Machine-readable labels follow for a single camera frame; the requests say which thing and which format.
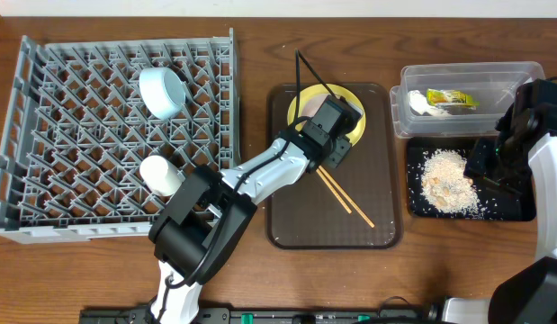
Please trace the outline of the wooden chopstick with pattern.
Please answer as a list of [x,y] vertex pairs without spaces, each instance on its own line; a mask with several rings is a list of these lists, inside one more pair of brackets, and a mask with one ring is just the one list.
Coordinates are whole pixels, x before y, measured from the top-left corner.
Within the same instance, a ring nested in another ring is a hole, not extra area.
[[322,166],[319,169],[326,176],[327,180],[334,186],[338,194],[350,207],[351,211],[356,211],[363,220],[373,229],[375,227],[374,222],[366,215],[366,213],[358,206],[358,204],[350,197],[350,195],[342,188],[342,186],[326,171]]

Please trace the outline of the green snack wrapper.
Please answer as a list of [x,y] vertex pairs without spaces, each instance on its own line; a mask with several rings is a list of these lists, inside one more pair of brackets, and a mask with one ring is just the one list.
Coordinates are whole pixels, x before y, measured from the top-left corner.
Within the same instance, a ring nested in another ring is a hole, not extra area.
[[460,106],[474,109],[479,105],[471,95],[459,90],[427,89],[427,101],[439,108]]

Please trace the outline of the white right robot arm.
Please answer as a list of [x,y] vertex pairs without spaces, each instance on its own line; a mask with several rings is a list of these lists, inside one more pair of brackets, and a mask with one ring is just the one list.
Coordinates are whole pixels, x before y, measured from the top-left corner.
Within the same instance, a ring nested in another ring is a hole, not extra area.
[[448,298],[444,323],[557,323],[557,115],[511,128],[495,148],[502,166],[524,161],[535,186],[535,262],[498,286],[488,299]]

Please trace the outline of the light blue bowl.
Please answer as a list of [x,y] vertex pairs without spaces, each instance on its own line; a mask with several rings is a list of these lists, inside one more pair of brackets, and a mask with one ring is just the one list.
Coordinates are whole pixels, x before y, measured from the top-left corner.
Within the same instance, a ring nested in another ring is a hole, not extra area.
[[168,67],[144,68],[139,75],[139,90],[151,114],[160,120],[177,115],[186,99],[181,79]]

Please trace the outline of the yellow plate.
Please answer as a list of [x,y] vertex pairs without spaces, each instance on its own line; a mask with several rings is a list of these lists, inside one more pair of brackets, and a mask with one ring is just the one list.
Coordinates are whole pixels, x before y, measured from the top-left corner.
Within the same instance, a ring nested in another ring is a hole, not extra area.
[[330,140],[346,137],[354,145],[365,130],[365,109],[355,94],[341,85],[311,85],[295,95],[288,112],[287,123],[299,117],[309,117],[296,126],[302,137],[323,146]]

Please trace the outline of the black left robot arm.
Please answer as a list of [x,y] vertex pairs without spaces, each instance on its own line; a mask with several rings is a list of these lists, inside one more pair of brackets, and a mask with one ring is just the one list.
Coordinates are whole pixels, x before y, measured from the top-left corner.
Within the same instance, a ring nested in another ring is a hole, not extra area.
[[257,205],[321,165],[337,167],[352,147],[342,134],[282,130],[260,155],[231,169],[198,166],[176,187],[148,238],[160,268],[154,323],[189,323],[202,287],[236,248]]

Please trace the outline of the small pale green cup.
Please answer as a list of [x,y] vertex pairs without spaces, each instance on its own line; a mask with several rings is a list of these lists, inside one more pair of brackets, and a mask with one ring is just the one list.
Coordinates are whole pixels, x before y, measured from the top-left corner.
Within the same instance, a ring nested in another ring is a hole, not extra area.
[[146,157],[141,162],[139,171],[150,191],[159,196],[175,194],[182,184],[175,166],[159,155]]

